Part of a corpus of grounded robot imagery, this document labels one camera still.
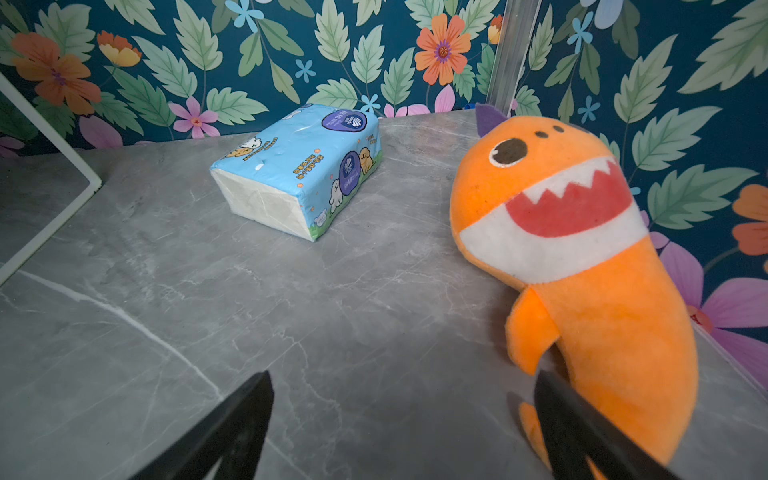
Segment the green leaf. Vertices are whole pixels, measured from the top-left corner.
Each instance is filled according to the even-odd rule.
[[[496,61],[496,53],[488,44],[481,44],[480,63],[478,63],[478,90],[483,95],[488,94],[488,87],[491,84],[491,74],[493,73],[493,64]]]
[[[157,24],[157,20],[154,19],[152,12],[154,5],[150,0],[104,0],[107,2],[107,7],[112,10],[118,9],[120,15],[128,20],[131,25],[134,22],[139,22],[139,25],[156,33],[158,35],[165,35],[165,32]]]
[[[384,71],[384,83],[382,83],[382,95],[392,105],[401,104],[411,94],[413,85],[413,73],[416,69],[413,65],[413,51],[411,47],[404,51],[400,58],[394,58],[389,63],[389,70]],[[357,95],[353,95],[357,104]]]
[[[648,213],[657,225],[685,230],[712,218],[704,212],[720,210],[730,205],[723,195],[757,175],[756,171],[739,167],[716,168],[708,172],[703,165],[694,165],[679,177],[672,170],[664,182],[654,183],[648,190]]]
[[[306,0],[278,0],[280,6],[285,8],[288,12],[294,10],[299,15],[312,18],[315,16],[314,10],[310,7],[310,4]]]
[[[746,77],[768,69],[768,2],[754,0],[733,16],[735,22],[715,34],[715,43],[696,58],[704,63],[685,85],[682,94],[704,91],[717,84],[720,90],[733,87]]]
[[[554,27],[552,27],[552,5],[547,8],[547,14],[544,20],[536,27],[536,33],[531,40],[531,47],[528,49],[528,65],[531,70],[541,70],[547,64],[547,55],[552,49],[552,36]]]
[[[254,115],[268,111],[260,101],[248,98],[248,93],[232,91],[230,87],[222,91],[211,88],[206,102],[208,110],[218,113],[218,121],[225,125],[244,124],[252,121]]]
[[[261,31],[264,33],[266,40],[272,45],[272,48],[277,51],[285,50],[297,57],[304,56],[304,50],[302,50],[299,44],[294,42],[293,39],[288,36],[287,28],[266,18],[259,20],[258,24],[261,27]]]
[[[223,54],[219,51],[219,38],[210,33],[208,20],[198,18],[194,10],[184,0],[176,0],[179,18],[174,24],[179,33],[181,51],[192,65],[200,70],[209,71],[221,65]]]
[[[485,30],[485,24],[493,19],[493,10],[498,2],[499,0],[469,0],[467,8],[462,8],[458,13],[458,17],[466,24],[462,34],[469,33],[470,39],[477,38],[480,32]]]
[[[564,124],[571,123],[571,116],[574,114],[574,92],[571,91],[571,87],[565,91],[563,99],[560,100],[558,106],[558,118]]]
[[[450,16],[456,15],[458,0],[445,0],[445,13]]]
[[[144,63],[154,72],[152,75],[162,82],[170,93],[189,98],[197,91],[197,76],[187,68],[187,63],[168,48],[162,50],[149,40],[134,37],[139,49],[144,53]]]
[[[62,57],[75,55],[86,61],[91,57],[88,52],[94,49],[88,42],[96,36],[95,31],[88,30],[90,12],[91,7],[85,5],[74,4],[61,9],[58,3],[51,3],[47,15],[40,11],[40,24],[35,24],[35,31],[55,41]]]
[[[16,50],[11,46],[16,32],[6,25],[0,25],[0,64],[14,66],[13,59],[20,57]]]
[[[315,15],[317,49],[330,61],[343,61],[349,54],[349,29],[344,25],[344,14],[336,11],[333,0],[323,0],[323,13]]]
[[[382,0],[352,0],[352,3],[357,4],[357,27],[366,23],[371,14],[378,15],[382,9]]]
[[[11,22],[11,25],[16,27],[16,30],[21,33],[29,33],[29,28],[27,28],[22,14],[15,6],[9,4],[8,0],[0,0],[0,12]]]
[[[577,59],[577,53],[566,55],[565,57],[561,58],[557,67],[555,67],[554,71],[549,75],[547,81],[544,82],[544,86],[551,87],[552,85],[564,84],[566,81],[568,81],[571,76],[571,71],[576,65]]]
[[[616,157],[616,161],[621,162],[621,150],[619,149],[619,144],[616,143],[616,140],[608,142],[608,137],[606,137],[605,134],[600,134],[600,141],[608,147],[608,150],[610,150],[614,157]]]
[[[110,72],[114,79],[122,87],[120,95],[123,96],[135,111],[146,121],[160,127],[169,127],[176,119],[176,115],[170,111],[168,100],[165,94],[158,88],[152,88],[152,85],[146,78],[139,76],[132,77],[120,68],[105,65],[104,68]]]
[[[123,129],[130,128],[139,135],[144,134],[144,129],[136,121],[136,114],[128,108],[125,102],[118,100],[108,91],[101,92],[101,102],[97,104],[91,102],[91,105],[93,105],[97,114],[118,127]]]
[[[621,46],[624,54],[634,60],[637,58],[637,26],[640,24],[640,11],[630,0],[624,0],[621,15],[611,29],[614,43]]]
[[[296,93],[296,89],[293,88],[293,78],[286,73],[285,70],[278,67],[275,62],[270,60],[272,65],[272,83],[278,92],[285,94],[289,100],[293,103],[300,103],[299,94]]]
[[[0,133],[28,141],[38,136],[38,129],[13,105],[0,101]]]
[[[382,45],[382,26],[374,27],[368,38],[361,36],[357,48],[353,51],[352,73],[363,83],[373,83],[381,74],[384,63],[384,45]]]
[[[51,105],[43,97],[35,97],[32,101],[35,110],[61,135],[66,138],[74,131],[74,114],[65,104],[58,107]]]
[[[307,103],[328,105],[329,107],[336,108],[354,108],[357,106],[357,92],[353,85],[344,78],[339,81],[328,80],[327,84],[317,85],[316,88],[317,93],[312,95],[307,100]]]
[[[540,117],[541,109],[538,107],[538,97],[534,95],[534,90],[528,88],[527,85],[523,85],[518,90],[518,94],[515,95],[515,100],[518,101],[518,108],[515,110],[515,115],[525,117]]]
[[[432,17],[442,13],[443,0],[406,0],[411,18],[419,28],[432,28]]]
[[[600,54],[598,50],[591,43],[585,43],[584,51],[581,53],[581,63],[578,66],[578,76],[587,82],[589,90],[596,95],[600,93],[599,66]]]
[[[212,3],[216,5],[214,16],[210,20],[210,30],[213,33],[221,33],[231,21],[237,18],[237,13],[232,12],[225,5],[226,1],[227,0],[212,0]]]
[[[628,124],[642,120],[656,107],[653,103],[666,87],[672,67],[665,67],[677,35],[672,35],[656,45],[648,58],[639,57],[632,65],[629,77],[621,79],[621,92],[614,96],[614,109],[619,118]]]
[[[472,99],[472,90],[475,89],[475,72],[472,71],[471,65],[464,67],[462,73],[453,74],[453,86],[456,87],[459,97],[464,97],[467,101]]]
[[[243,57],[240,59],[240,66],[237,67],[237,74],[244,77],[253,70],[253,67],[261,65],[264,60],[261,35],[254,33],[243,40],[243,43],[240,44],[240,53],[243,54]]]
[[[718,107],[699,107],[678,114],[674,108],[656,122],[651,118],[645,132],[638,131],[632,140],[632,155],[637,168],[646,171],[663,170],[685,155],[681,150],[694,146],[701,140],[695,136],[713,115],[722,110]]]
[[[563,22],[563,25],[560,25],[560,28],[555,32],[552,42],[561,42],[576,33],[573,26],[574,18],[578,18],[578,21],[583,22],[586,14],[587,7],[582,7],[580,2],[576,2],[576,5],[571,7],[565,15],[565,22]]]

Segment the orange plush toy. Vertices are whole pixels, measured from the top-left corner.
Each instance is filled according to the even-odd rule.
[[[573,388],[658,462],[685,433],[698,382],[685,303],[611,152],[594,135],[478,105],[451,228],[464,256],[520,292],[511,360],[534,375],[553,344]],[[549,466],[533,406],[520,417]]]

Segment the gray marble surface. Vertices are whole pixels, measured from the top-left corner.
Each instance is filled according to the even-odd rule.
[[[84,153],[104,187],[0,289],[2,477],[127,478],[268,369],[257,478],[550,478],[511,410],[533,386],[505,355],[515,293],[450,234],[472,113],[383,121],[381,167],[316,243],[230,213],[207,168],[242,138]],[[59,155],[6,161],[0,260],[82,187]],[[674,471],[765,478],[766,403],[699,356]]]

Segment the blue tissue packaging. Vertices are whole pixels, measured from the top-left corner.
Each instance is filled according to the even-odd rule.
[[[234,213],[315,241],[381,160],[376,116],[308,104],[210,172]]]

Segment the orange flower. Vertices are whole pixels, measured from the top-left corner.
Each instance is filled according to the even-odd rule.
[[[101,101],[101,90],[90,81],[80,80],[91,76],[91,71],[83,65],[80,58],[65,55],[59,58],[61,51],[56,42],[36,33],[16,34],[11,46],[24,58],[14,58],[13,64],[22,78],[39,81],[35,91],[52,105],[61,105],[64,99],[67,106],[77,115],[94,113],[94,103]]]
[[[98,49],[118,67],[133,67],[141,60],[141,52],[121,36],[114,36],[102,30],[98,37]]]
[[[752,184],[741,189],[739,199],[733,202],[733,211],[742,217],[758,220],[733,228],[733,237],[739,241],[739,250],[746,255],[768,253],[768,187]],[[768,261],[763,268],[768,273]]]
[[[491,26],[488,27],[488,43],[497,45],[499,39],[502,37],[502,21],[504,17],[496,15],[496,18],[491,20]]]
[[[424,81],[434,85],[438,75],[440,85],[453,81],[453,72],[462,73],[467,66],[467,58],[462,55],[469,51],[469,33],[462,35],[464,21],[458,15],[451,18],[442,13],[432,19],[432,31],[422,28],[416,44],[425,51],[416,54],[416,68],[426,70]]]

